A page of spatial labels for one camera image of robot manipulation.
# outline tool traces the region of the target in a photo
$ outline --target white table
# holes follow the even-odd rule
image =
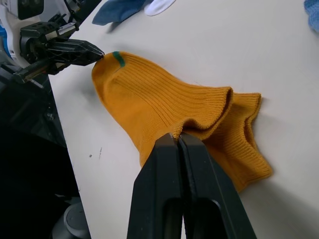
[[[73,38],[105,53],[128,51],[185,82],[261,92],[254,132],[274,175],[240,194],[259,239],[319,238],[319,37],[302,0],[177,0],[112,30]],[[93,239],[126,238],[139,154],[100,103],[93,64],[51,76],[58,112]]]

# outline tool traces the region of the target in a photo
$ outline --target sock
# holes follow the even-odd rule
[[[168,9],[175,0],[154,0],[144,8],[147,16],[155,16]]]
[[[122,22],[139,12],[146,0],[108,0],[94,16],[92,23],[106,25],[111,22]]]
[[[308,25],[310,28],[319,32],[319,0],[306,0],[305,10],[309,15]]]
[[[178,138],[184,131],[204,142],[238,191],[272,174],[251,129],[260,94],[190,85],[125,52],[105,55],[92,79],[101,102],[140,152],[141,166],[158,138],[168,132]]]

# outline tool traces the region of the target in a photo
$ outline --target yellow sock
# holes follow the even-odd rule
[[[205,143],[238,191],[272,174],[251,129],[260,94],[190,85],[125,52],[105,55],[92,79],[101,102],[140,152],[141,166],[158,138],[168,132],[178,138],[184,131]]]

